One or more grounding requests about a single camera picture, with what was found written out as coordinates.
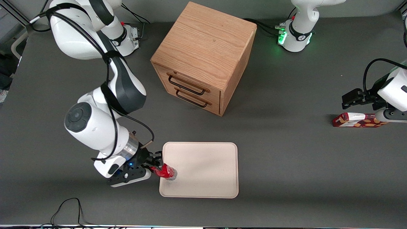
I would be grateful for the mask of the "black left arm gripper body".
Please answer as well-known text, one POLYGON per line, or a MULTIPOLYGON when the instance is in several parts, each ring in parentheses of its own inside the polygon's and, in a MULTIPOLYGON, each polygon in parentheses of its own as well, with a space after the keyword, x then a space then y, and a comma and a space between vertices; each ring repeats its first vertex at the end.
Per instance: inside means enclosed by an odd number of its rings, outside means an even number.
POLYGON ((360 105, 371 104, 372 110, 380 110, 387 107, 387 102, 377 94, 378 90, 361 90, 362 102, 360 105))

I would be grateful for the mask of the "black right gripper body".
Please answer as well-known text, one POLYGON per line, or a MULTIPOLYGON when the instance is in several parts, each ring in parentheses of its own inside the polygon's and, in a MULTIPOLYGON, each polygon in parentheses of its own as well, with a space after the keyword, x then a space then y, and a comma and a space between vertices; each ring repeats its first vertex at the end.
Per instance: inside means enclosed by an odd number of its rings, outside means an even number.
POLYGON ((151 160, 148 159, 149 152, 147 148, 138 148, 135 155, 128 161, 128 169, 142 168, 143 163, 150 163, 151 160))

